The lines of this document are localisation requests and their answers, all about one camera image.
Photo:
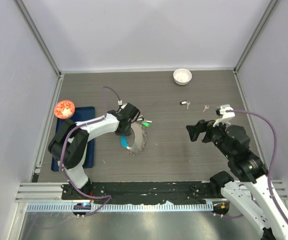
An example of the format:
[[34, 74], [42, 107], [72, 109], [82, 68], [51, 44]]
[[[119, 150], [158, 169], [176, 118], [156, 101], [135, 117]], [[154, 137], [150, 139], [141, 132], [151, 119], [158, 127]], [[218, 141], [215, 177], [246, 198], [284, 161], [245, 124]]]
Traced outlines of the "large keyring with small rings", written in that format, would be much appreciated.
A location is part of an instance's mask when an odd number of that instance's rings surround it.
[[121, 146], [127, 149], [131, 155], [136, 155], [144, 151], [147, 144], [146, 128], [141, 122], [133, 122], [131, 125], [131, 133], [134, 136], [133, 144], [129, 144], [127, 136], [121, 136]]

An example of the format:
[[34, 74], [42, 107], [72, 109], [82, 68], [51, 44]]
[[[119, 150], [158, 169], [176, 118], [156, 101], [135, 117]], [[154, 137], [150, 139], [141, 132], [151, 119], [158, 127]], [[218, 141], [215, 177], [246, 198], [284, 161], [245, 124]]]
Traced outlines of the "key with green tag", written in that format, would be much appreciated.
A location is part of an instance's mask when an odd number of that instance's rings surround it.
[[140, 117], [138, 120], [138, 122], [140, 122], [144, 127], [146, 128], [149, 128], [150, 127], [150, 124], [152, 123], [151, 120], [146, 120], [145, 118], [143, 117]]

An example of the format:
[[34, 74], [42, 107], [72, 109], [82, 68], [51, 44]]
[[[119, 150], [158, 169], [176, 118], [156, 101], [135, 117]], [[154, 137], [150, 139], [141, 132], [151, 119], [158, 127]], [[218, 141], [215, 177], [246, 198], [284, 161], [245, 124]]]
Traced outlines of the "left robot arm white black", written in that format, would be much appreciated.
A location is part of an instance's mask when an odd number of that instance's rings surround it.
[[104, 115], [91, 120], [74, 122], [64, 120], [55, 133], [48, 151], [59, 161], [59, 169], [65, 173], [77, 198], [86, 199], [91, 192], [91, 180], [86, 175], [83, 165], [88, 143], [107, 133], [119, 136], [131, 134], [131, 124], [140, 115], [140, 110], [131, 103], [110, 110]]

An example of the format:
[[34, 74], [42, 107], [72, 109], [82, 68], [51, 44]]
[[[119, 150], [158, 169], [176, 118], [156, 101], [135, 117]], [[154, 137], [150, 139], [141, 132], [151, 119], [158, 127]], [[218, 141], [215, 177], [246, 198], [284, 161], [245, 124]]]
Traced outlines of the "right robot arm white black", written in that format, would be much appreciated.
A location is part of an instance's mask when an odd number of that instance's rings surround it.
[[227, 158], [230, 173], [210, 178], [214, 197], [224, 197], [252, 224], [263, 240], [288, 240], [288, 209], [268, 182], [268, 170], [250, 149], [250, 138], [242, 126], [200, 120], [187, 125], [190, 140], [204, 133], [203, 143], [213, 143]]

